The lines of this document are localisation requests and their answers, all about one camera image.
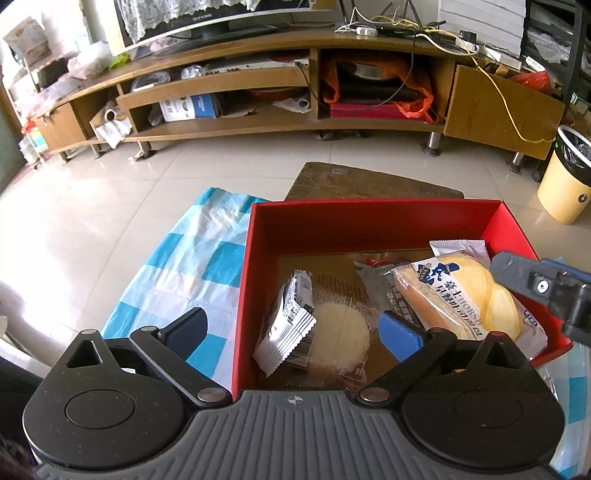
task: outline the crosshair emblem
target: crosshair emblem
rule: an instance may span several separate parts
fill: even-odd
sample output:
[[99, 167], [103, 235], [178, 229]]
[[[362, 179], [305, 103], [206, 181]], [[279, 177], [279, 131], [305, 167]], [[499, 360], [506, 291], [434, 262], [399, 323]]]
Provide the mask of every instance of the crosshair emblem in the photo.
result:
[[289, 397], [287, 399], [287, 401], [289, 403], [291, 403], [292, 405], [299, 405], [300, 403], [302, 403], [304, 401], [304, 399], [302, 397], [300, 397], [299, 395], [292, 395], [291, 397]]

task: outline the gray ribbed surface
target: gray ribbed surface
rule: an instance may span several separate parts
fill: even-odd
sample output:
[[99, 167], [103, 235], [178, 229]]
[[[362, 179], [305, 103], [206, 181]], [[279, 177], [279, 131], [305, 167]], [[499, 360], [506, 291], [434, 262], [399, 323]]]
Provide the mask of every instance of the gray ribbed surface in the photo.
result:
[[411, 445], [387, 412], [353, 405], [343, 392], [248, 391], [202, 411], [158, 458], [109, 473], [44, 465], [43, 480], [550, 480], [542, 467], [505, 476], [441, 465]]

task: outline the white lace cloth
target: white lace cloth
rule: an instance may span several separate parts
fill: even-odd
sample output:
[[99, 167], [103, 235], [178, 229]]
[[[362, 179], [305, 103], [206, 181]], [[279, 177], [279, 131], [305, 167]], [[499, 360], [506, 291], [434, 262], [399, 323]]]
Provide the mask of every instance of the white lace cloth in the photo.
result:
[[242, 4], [253, 11], [260, 0], [118, 0], [125, 28], [134, 42], [138, 42], [146, 30], [161, 22], [170, 22], [182, 15], [206, 8]]

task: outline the orange plastic bag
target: orange plastic bag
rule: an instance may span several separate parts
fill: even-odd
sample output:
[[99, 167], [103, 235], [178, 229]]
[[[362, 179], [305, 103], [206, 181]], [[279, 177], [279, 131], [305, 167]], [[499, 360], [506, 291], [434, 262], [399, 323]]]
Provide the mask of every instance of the orange plastic bag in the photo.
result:
[[509, 79], [512, 82], [519, 83], [524, 87], [537, 90], [538, 92], [549, 95], [552, 93], [552, 83], [547, 71], [535, 73], [521, 73]]
[[425, 120], [429, 124], [437, 122], [437, 119], [430, 112], [434, 97], [431, 93], [431, 82], [427, 72], [420, 65], [417, 65], [416, 61], [413, 71], [410, 72], [409, 62], [397, 54], [369, 51], [347, 51], [332, 54], [322, 63], [321, 67], [321, 78], [329, 87], [323, 91], [323, 99], [326, 103], [337, 103], [340, 99], [339, 78], [337, 76], [337, 63], [340, 61], [373, 65], [384, 69], [388, 78], [407, 79], [405, 85], [420, 92], [423, 98], [413, 102], [392, 103], [398, 106], [400, 113], [406, 118]]

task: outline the yellow trash can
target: yellow trash can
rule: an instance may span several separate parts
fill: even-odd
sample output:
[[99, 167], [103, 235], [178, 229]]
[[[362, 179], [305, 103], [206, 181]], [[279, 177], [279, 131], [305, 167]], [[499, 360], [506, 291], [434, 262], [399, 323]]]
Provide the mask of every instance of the yellow trash can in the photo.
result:
[[[587, 158], [577, 147], [587, 145]], [[561, 125], [554, 153], [538, 189], [546, 211], [560, 223], [569, 225], [591, 198], [591, 142], [570, 127]]]

